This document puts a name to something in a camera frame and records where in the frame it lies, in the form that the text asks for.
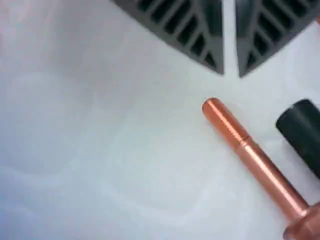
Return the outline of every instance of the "black cylinder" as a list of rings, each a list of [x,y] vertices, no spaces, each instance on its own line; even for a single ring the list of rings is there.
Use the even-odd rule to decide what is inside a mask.
[[[320,111],[308,99],[288,108],[276,128],[320,179]]]

